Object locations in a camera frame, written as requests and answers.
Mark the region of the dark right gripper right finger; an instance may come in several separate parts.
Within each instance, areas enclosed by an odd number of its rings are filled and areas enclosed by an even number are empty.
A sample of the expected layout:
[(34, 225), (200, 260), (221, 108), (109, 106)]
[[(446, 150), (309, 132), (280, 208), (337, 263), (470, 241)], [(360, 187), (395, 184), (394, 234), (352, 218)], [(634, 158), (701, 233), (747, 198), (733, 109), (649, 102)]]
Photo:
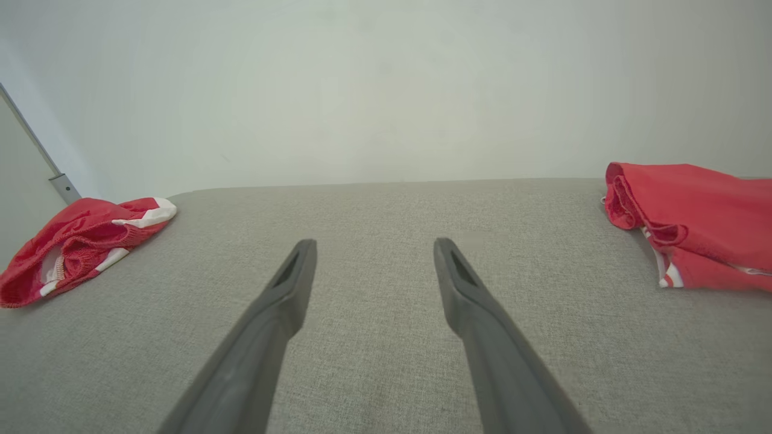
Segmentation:
[(447, 324), (465, 348), (486, 433), (588, 433), (565, 390), (458, 245), (434, 242)]

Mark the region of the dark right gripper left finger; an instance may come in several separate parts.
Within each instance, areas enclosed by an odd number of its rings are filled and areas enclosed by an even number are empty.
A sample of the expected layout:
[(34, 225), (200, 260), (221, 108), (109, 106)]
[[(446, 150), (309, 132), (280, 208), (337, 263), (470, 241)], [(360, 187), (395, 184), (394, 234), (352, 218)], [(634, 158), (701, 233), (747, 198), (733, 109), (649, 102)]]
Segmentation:
[(289, 341), (303, 327), (317, 242), (303, 239), (248, 305), (165, 418), (160, 433), (263, 433)]

